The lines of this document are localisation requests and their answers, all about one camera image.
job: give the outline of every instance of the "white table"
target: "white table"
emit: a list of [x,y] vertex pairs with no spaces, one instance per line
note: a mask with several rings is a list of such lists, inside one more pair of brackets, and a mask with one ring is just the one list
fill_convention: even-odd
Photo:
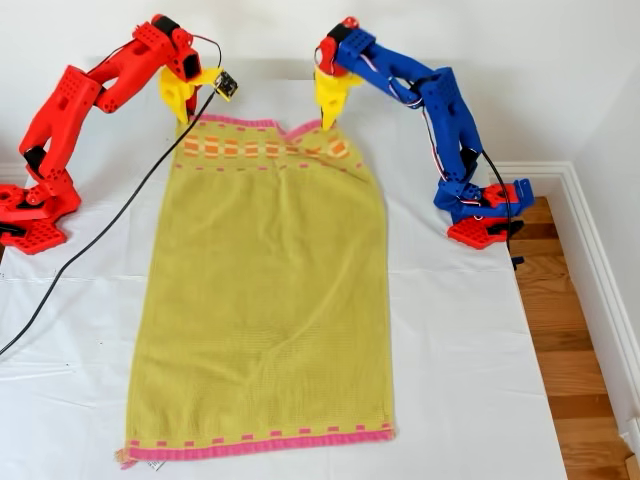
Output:
[[[311,81],[238,81],[233,103],[216,98],[211,112],[275,117],[285,128],[318,114]],[[112,455],[124,439],[167,161],[0,359],[0,478],[566,478],[504,245],[478,252],[445,238],[449,219],[432,203],[437,172],[418,113],[365,86],[354,91],[341,125],[377,174],[388,210],[397,438],[119,472]],[[69,241],[33,257],[5,252],[0,343],[24,325],[56,269],[106,225],[173,139],[174,120],[155,86],[115,115],[90,114],[69,166],[83,199],[61,222]]]

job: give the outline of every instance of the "pink stripe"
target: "pink stripe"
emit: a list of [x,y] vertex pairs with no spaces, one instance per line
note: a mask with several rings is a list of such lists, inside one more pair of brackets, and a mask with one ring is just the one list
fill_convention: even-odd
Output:
[[135,460],[197,460],[201,458],[226,457],[247,453],[268,452],[287,448],[320,447],[329,445],[347,445],[361,442],[381,442],[393,439],[393,430],[374,432],[335,433],[319,437],[277,438],[251,443],[219,445],[206,448],[139,448],[131,447],[129,456]]
[[293,130],[290,130],[289,133],[287,133],[284,136],[284,138],[285,138],[285,140],[291,141],[295,137],[299,137],[300,135],[303,135],[303,134],[305,134],[307,132],[310,132],[311,130],[315,130],[316,128],[320,128],[321,126],[322,126],[322,121],[320,119],[311,120],[310,122],[302,124],[299,127],[294,128]]
[[128,468],[133,467],[136,463],[138,463],[137,460],[129,460],[128,462],[121,463],[120,470],[127,470]]
[[271,119],[266,118],[263,120],[243,120],[241,118],[227,117],[226,115],[202,115],[200,120],[207,122],[222,122],[230,125],[241,125],[243,127],[273,127],[275,128],[278,123]]
[[302,134],[310,132],[311,130],[315,130],[316,128],[320,128],[322,126],[322,122],[319,119],[311,120],[310,122],[304,123],[293,130],[286,131],[284,130],[278,122],[271,118],[263,119],[263,120],[242,120],[240,118],[227,117],[225,115],[202,115],[200,117],[201,121],[207,122],[220,122],[219,125],[224,126],[224,124],[230,125],[240,125],[243,127],[253,127],[258,129],[263,128],[275,128],[278,130],[278,133],[282,137],[284,137],[287,141],[292,141],[296,137],[299,137]]

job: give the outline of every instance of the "white wall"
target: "white wall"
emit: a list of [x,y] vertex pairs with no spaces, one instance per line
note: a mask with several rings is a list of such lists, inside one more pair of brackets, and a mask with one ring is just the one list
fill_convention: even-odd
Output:
[[640,58],[574,166],[640,340]]
[[67,63],[90,67],[156,12],[219,40],[225,59],[280,59],[294,76],[310,75],[316,44],[356,15],[381,44],[456,68],[485,146],[501,161],[575,157],[640,45],[637,0],[5,0],[0,162],[21,161],[24,130]]

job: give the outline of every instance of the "wooden floor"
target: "wooden floor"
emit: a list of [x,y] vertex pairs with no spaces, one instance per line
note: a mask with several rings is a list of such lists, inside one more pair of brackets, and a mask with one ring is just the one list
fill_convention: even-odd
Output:
[[631,455],[609,397],[546,199],[526,211],[511,251],[569,480],[628,479]]

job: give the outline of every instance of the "yellow towel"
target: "yellow towel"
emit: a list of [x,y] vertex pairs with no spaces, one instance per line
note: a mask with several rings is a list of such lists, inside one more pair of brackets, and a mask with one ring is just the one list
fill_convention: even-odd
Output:
[[386,272],[381,195],[338,129],[201,120],[171,166],[120,460],[391,439]]

